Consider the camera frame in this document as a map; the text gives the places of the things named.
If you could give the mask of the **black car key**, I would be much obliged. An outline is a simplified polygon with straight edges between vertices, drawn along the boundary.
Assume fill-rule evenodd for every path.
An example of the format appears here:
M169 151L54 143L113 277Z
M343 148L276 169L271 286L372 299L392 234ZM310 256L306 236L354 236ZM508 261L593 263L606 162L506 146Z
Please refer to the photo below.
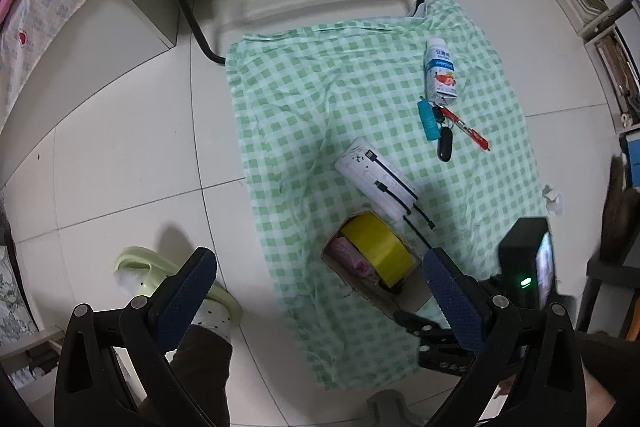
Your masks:
M440 161L448 162L452 155L452 130L449 127L447 117L438 106L433 105L432 111L439 127L437 157Z

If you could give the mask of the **blue key fob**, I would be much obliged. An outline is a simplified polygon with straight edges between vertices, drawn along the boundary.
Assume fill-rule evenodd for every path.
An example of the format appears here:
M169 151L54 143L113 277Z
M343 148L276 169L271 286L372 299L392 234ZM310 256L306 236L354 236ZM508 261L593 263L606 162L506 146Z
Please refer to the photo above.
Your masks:
M437 141L440 138L440 130L432 104L425 100L425 98L421 98L418 102L418 112L425 138L430 142Z

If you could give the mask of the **green checkered cloth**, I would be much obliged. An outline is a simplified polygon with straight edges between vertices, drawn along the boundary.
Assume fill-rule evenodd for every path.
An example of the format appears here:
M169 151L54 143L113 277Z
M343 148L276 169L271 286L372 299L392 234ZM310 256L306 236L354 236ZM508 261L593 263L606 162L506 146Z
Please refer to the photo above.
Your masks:
M451 53L463 133L438 158L420 121L426 51ZM416 344L322 260L349 219L372 211L416 255L442 247L466 274L498 270L518 219L546 214L525 115L497 51L456 0L380 17L247 35L226 73L250 205L283 314L329 390L397 381Z

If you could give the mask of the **pink tissue pack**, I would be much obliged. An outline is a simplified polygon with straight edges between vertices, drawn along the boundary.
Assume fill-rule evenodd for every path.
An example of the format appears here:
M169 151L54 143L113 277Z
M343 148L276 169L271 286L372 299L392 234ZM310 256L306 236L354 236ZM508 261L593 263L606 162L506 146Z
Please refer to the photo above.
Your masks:
M333 237L328 246L328 255L355 277L375 279L378 276L369 260L345 236Z

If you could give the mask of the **yellow packing tape roll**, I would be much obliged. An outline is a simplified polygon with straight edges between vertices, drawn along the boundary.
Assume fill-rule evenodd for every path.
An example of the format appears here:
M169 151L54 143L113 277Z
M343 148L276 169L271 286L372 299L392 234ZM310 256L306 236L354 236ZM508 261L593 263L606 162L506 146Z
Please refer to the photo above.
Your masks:
M341 231L372 265L386 286L396 285L416 266L405 244L373 212L360 213L343 225Z

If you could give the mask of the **left green slipper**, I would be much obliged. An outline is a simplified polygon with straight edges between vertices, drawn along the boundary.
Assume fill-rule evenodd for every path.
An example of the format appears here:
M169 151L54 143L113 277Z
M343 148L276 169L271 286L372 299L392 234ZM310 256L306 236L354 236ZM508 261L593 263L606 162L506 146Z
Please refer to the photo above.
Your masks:
M115 261L114 277L118 286L129 294L151 297L166 277L172 277L178 271L178 265L149 248L128 247ZM214 277L206 298L225 306L230 312L230 321L239 323L242 317L240 304L217 282L217 277Z

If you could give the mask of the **crumpled white tissue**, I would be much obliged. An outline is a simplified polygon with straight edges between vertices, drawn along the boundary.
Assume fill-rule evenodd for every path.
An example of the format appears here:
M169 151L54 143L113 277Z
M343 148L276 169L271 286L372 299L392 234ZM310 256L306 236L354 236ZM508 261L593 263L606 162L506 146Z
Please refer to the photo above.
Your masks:
M562 216L564 213L564 198L560 191L546 184L542 189L542 197L550 215Z

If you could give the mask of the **white blue drink bottle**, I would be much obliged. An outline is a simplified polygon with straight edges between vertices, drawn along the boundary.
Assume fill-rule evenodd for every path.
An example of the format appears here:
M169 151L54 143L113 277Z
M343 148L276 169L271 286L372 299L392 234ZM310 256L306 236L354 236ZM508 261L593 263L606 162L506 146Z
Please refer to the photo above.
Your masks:
M425 94L427 100L448 105L458 96L454 62L447 43L429 38L424 55Z

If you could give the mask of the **white power bank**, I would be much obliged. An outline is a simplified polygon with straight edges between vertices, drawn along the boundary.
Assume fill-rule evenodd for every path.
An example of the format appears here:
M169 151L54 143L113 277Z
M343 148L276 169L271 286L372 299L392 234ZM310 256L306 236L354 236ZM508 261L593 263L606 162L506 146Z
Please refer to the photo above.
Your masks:
M418 189L362 136L352 141L334 168L393 222L411 215Z

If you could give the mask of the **red pen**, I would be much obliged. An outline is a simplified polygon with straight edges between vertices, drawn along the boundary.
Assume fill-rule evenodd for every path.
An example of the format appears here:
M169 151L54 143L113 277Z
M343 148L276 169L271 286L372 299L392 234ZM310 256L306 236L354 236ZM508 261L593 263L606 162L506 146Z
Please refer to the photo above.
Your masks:
M490 150L490 145L487 139L484 138L480 132L470 127L464 120L457 116L454 112L446 106L439 106L442 115L450 120L455 126L462 130L472 141L474 141L482 150Z

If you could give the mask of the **person left leg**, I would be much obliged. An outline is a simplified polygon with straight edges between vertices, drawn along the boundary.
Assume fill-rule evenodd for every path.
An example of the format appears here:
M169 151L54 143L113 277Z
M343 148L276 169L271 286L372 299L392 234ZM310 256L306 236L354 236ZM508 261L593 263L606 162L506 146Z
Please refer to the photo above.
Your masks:
M230 424L226 386L232 346L219 329L189 326L171 362L140 327L126 337L126 349L148 393L136 417L126 421L128 425L197 426L194 408L186 405L182 395L190 395L214 425Z

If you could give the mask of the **white polka dot sock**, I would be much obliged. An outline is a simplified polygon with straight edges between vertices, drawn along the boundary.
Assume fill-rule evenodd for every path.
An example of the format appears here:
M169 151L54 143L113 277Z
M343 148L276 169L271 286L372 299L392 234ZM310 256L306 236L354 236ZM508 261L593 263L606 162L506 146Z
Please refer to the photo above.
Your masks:
M192 325L206 329L231 343L231 313L218 301L205 298L193 317Z

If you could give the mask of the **cardboard box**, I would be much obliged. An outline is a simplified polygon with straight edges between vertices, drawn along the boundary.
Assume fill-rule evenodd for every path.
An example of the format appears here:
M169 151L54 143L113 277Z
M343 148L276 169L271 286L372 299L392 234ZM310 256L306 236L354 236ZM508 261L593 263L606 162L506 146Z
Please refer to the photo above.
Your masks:
M410 254L413 255L414 261L416 262L414 269L402 281L392 287L386 286L378 276L375 277L375 279L360 279L360 277L355 277L355 275L350 274L328 255L328 246L333 237L344 236L341 231L342 226L346 225L352 218L360 215L360 213L356 213L356 215L343 221L326 241L321 251L322 261L338 275L350 289L356 291L357 294L369 301L371 305L378 308L388 317L392 317L397 311L418 312L432 297L432 292L428 289L422 275L422 257L392 228L401 242L405 244L408 251L410 251Z

